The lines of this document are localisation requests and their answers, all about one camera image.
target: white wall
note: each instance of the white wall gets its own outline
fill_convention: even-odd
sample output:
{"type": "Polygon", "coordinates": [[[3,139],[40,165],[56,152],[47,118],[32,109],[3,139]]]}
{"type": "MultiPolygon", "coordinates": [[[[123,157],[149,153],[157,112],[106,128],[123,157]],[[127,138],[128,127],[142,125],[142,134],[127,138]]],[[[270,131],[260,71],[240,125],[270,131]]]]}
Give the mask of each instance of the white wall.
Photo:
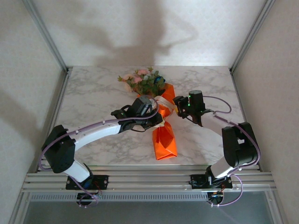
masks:
{"type": "Polygon", "coordinates": [[[68,66],[231,65],[264,0],[32,0],[68,66]]]}
{"type": "Polygon", "coordinates": [[[0,0],[0,223],[45,139],[61,70],[21,0],[0,0]]]}
{"type": "Polygon", "coordinates": [[[235,73],[289,222],[299,223],[299,1],[277,0],[235,73]]]}

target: white ribbon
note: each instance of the white ribbon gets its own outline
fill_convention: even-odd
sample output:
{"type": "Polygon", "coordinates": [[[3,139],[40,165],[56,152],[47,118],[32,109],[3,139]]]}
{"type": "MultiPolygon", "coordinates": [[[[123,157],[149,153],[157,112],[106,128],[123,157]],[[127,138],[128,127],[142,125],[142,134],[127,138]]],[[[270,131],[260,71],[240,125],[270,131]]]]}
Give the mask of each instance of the white ribbon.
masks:
{"type": "MultiPolygon", "coordinates": [[[[156,96],[156,97],[155,97],[155,100],[156,100],[160,105],[167,107],[167,108],[170,110],[170,113],[172,114],[172,112],[173,112],[173,110],[174,110],[174,108],[175,108],[175,105],[173,105],[171,102],[169,102],[167,99],[165,99],[164,97],[161,97],[161,96],[156,96]]],[[[160,124],[158,124],[158,125],[156,125],[156,126],[154,126],[154,127],[151,127],[151,128],[149,128],[149,129],[156,129],[156,128],[158,128],[158,127],[164,127],[165,119],[166,119],[166,118],[163,118],[163,121],[162,121],[160,124]]]]}

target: blue flower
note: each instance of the blue flower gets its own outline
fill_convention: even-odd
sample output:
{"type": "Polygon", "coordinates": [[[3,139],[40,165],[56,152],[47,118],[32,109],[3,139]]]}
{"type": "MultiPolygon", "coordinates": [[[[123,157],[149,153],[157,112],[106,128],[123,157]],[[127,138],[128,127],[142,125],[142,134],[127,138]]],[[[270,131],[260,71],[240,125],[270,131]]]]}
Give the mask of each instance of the blue flower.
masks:
{"type": "Polygon", "coordinates": [[[159,80],[162,78],[162,76],[158,76],[157,78],[155,78],[154,84],[156,84],[157,82],[159,82],[159,80]]]}

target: pink flower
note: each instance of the pink flower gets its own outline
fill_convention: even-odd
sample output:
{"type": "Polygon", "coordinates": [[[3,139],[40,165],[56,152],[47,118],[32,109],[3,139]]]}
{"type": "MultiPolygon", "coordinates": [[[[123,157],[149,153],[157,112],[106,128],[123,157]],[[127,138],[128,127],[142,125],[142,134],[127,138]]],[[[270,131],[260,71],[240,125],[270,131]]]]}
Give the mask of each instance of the pink flower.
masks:
{"type": "Polygon", "coordinates": [[[142,78],[140,78],[139,76],[135,77],[134,78],[134,83],[138,83],[138,82],[141,82],[142,81],[142,78]]]}
{"type": "Polygon", "coordinates": [[[137,75],[147,75],[149,73],[149,71],[145,70],[145,69],[140,69],[138,70],[137,75]]]}
{"type": "Polygon", "coordinates": [[[134,78],[134,76],[132,74],[126,74],[122,79],[128,80],[129,78],[134,78]]]}

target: metal extrusion bar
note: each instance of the metal extrusion bar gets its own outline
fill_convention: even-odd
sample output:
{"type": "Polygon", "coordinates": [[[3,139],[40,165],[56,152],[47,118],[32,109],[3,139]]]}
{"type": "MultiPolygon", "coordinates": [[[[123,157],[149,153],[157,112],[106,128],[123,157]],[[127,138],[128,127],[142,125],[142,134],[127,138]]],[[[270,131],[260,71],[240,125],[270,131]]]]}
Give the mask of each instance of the metal extrusion bar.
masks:
{"type": "Polygon", "coordinates": [[[249,33],[247,34],[243,45],[241,46],[240,51],[237,54],[233,64],[230,67],[231,75],[234,74],[236,68],[238,67],[241,60],[244,58],[247,50],[249,49],[250,45],[252,44],[256,34],[258,33],[260,27],[262,26],[263,22],[265,21],[269,11],[271,10],[275,0],[266,0],[263,8],[261,9],[258,17],[256,18],[255,22],[253,23],[249,33]]]}
{"type": "Polygon", "coordinates": [[[24,219],[27,214],[28,206],[30,203],[31,194],[28,192],[21,192],[18,200],[17,207],[15,208],[16,212],[12,214],[8,224],[21,224],[24,222],[24,219]]]}
{"type": "Polygon", "coordinates": [[[67,84],[69,82],[69,79],[70,79],[70,76],[71,76],[71,71],[72,71],[72,69],[68,69],[68,71],[66,72],[65,78],[63,80],[62,88],[61,88],[60,93],[59,93],[58,101],[55,105],[54,113],[53,113],[53,116],[51,118],[51,122],[50,122],[50,125],[49,125],[49,128],[48,128],[47,136],[50,134],[50,132],[54,128],[55,123],[57,121],[59,111],[60,111],[60,107],[61,107],[61,104],[62,104],[62,101],[63,101],[63,98],[64,98],[64,93],[65,93],[65,90],[66,90],[66,86],[67,86],[67,84]]]}
{"type": "Polygon", "coordinates": [[[282,219],[281,211],[278,208],[273,192],[265,191],[265,194],[274,224],[285,223],[282,219]]]}
{"type": "Polygon", "coordinates": [[[242,116],[244,118],[244,121],[247,121],[246,114],[245,114],[245,111],[244,111],[244,107],[243,107],[243,104],[242,104],[242,101],[241,101],[241,98],[240,98],[240,94],[239,94],[239,91],[238,91],[237,86],[235,84],[235,78],[232,75],[231,75],[231,78],[232,78],[232,81],[233,81],[233,84],[234,84],[235,92],[237,94],[237,98],[238,98],[238,102],[239,102],[239,105],[240,105],[240,108],[241,108],[242,116]]]}
{"type": "Polygon", "coordinates": [[[51,38],[44,22],[42,21],[36,7],[34,4],[31,2],[31,0],[23,0],[23,3],[28,10],[31,18],[33,19],[34,23],[36,24],[38,30],[40,31],[41,35],[43,36],[43,39],[46,41],[50,51],[54,55],[55,59],[57,60],[58,64],[62,68],[62,70],[66,73],[67,72],[67,67],[64,63],[63,58],[61,57],[53,39],[51,38]]]}
{"type": "MultiPolygon", "coordinates": [[[[206,166],[90,166],[95,175],[109,175],[105,192],[189,192],[191,174],[204,174],[206,166]]],[[[236,172],[244,190],[275,189],[271,173],[260,172],[258,166],[236,172]]],[[[77,192],[66,190],[67,176],[52,172],[27,174],[23,192],[77,192]]],[[[233,190],[239,191],[240,183],[232,176],[233,190]]]]}

